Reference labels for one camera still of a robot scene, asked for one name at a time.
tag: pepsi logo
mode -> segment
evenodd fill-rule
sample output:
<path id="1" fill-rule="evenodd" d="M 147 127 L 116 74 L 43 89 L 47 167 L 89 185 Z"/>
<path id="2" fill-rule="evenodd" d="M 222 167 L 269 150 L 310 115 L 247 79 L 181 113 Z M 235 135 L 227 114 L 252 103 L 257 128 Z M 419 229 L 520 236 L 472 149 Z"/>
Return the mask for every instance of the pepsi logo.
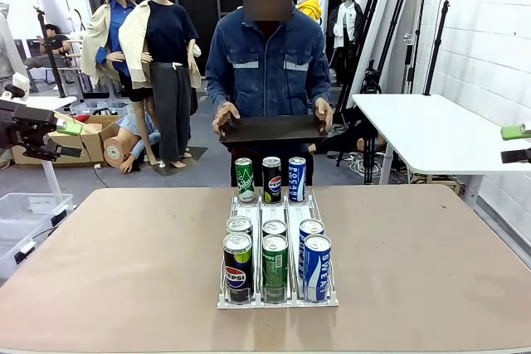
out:
<path id="1" fill-rule="evenodd" d="M 233 267 L 225 267 L 225 278 L 230 288 L 238 289 L 246 282 L 246 273 Z"/>
<path id="2" fill-rule="evenodd" d="M 273 177 L 269 180 L 269 189 L 271 192 L 279 192 L 282 185 L 282 177 Z"/>

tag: black tray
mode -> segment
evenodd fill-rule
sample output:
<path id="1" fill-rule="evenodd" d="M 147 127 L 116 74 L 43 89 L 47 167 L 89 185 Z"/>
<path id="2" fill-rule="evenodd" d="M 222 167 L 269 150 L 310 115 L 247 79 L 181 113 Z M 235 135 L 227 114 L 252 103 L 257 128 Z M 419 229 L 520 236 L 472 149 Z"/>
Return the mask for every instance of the black tray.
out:
<path id="1" fill-rule="evenodd" d="M 220 142 L 227 147 L 279 141 L 311 144 L 326 137 L 326 132 L 320 132 L 322 126 L 324 125 L 313 115 L 232 119 L 223 126 L 225 137 L 221 137 Z"/>

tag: can lid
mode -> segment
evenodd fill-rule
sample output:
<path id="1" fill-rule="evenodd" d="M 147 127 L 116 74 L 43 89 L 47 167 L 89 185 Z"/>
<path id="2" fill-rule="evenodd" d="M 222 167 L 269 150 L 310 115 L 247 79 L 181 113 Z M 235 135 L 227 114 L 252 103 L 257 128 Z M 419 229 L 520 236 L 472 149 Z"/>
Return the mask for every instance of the can lid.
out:
<path id="1" fill-rule="evenodd" d="M 306 219 L 300 222 L 300 229 L 306 234 L 321 234 L 324 231 L 324 224 L 317 219 Z"/>
<path id="2" fill-rule="evenodd" d="M 251 226 L 251 219 L 246 216 L 234 216 L 227 220 L 227 229 L 232 231 L 245 231 Z"/>
<path id="3" fill-rule="evenodd" d="M 332 241 L 326 235 L 312 234 L 306 237 L 304 246 L 314 252 L 325 252 L 332 247 Z"/>
<path id="4" fill-rule="evenodd" d="M 279 235 L 287 230 L 282 220 L 269 220 L 264 223 L 262 230 L 268 235 Z"/>
<path id="5" fill-rule="evenodd" d="M 274 166 L 279 166 L 280 164 L 281 164 L 280 158 L 277 158 L 277 157 L 267 157 L 267 158 L 264 158 L 264 160 L 262 161 L 263 166 L 274 167 Z"/>
<path id="6" fill-rule="evenodd" d="M 252 239 L 248 234 L 232 232 L 223 240 L 223 246 L 227 252 L 244 253 L 252 247 Z"/>
<path id="7" fill-rule="evenodd" d="M 246 165 L 251 165 L 252 161 L 249 158 L 238 158 L 234 162 L 234 164 L 238 166 L 246 166 Z"/>
<path id="8" fill-rule="evenodd" d="M 268 235 L 262 241 L 264 250 L 270 252 L 281 252 L 288 247 L 288 240 L 282 235 Z"/>
<path id="9" fill-rule="evenodd" d="M 294 158 L 290 159 L 290 164 L 292 164 L 292 165 L 305 165 L 306 164 L 306 159 L 301 158 L 301 157 L 294 157 Z"/>

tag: white can rack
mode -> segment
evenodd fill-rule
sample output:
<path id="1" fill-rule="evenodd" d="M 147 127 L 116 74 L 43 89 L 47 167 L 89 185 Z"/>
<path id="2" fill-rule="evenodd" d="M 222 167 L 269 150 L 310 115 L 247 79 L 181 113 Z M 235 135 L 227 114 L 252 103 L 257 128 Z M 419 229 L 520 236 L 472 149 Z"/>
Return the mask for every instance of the white can rack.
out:
<path id="1" fill-rule="evenodd" d="M 254 290 L 251 300 L 246 303 L 233 303 L 230 300 L 227 285 L 225 284 L 225 260 L 222 259 L 220 269 L 220 293 L 217 302 L 218 308 L 290 308 L 290 307 L 335 307 L 339 306 L 334 282 L 334 267 L 332 258 L 330 260 L 329 286 L 326 300 L 318 303 L 304 300 L 302 278 L 298 274 L 299 264 L 299 225 L 302 220 L 315 218 L 321 220 L 317 201 L 313 190 L 306 193 L 303 202 L 289 201 L 288 192 L 283 189 L 283 200 L 280 203 L 270 205 L 262 201 L 262 197 L 257 193 L 256 203 L 242 203 L 238 196 L 234 195 L 231 204 L 231 214 L 233 216 L 247 216 L 252 221 L 253 229 L 253 265 L 254 265 Z M 262 284 L 262 231 L 261 227 L 269 220 L 282 220 L 288 226 L 287 238 L 288 249 L 288 285 L 286 300 L 282 303 L 268 303 L 265 301 L 264 287 Z"/>

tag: blue and white can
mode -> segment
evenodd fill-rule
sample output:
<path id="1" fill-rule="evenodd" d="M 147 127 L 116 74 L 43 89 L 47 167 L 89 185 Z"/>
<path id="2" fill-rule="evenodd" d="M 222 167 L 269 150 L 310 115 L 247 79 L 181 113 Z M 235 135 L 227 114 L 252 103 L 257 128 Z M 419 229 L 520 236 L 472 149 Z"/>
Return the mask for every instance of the blue and white can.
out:
<path id="1" fill-rule="evenodd" d="M 306 159 L 291 158 L 288 164 L 288 179 L 290 184 L 290 200 L 302 202 L 306 195 Z"/>
<path id="2" fill-rule="evenodd" d="M 326 235 L 312 234 L 304 245 L 304 299 L 322 302 L 326 300 L 329 286 L 332 242 Z"/>
<path id="3" fill-rule="evenodd" d="M 304 277 L 304 243 L 312 234 L 324 234 L 324 224 L 317 219 L 302 220 L 299 225 L 299 276 Z"/>

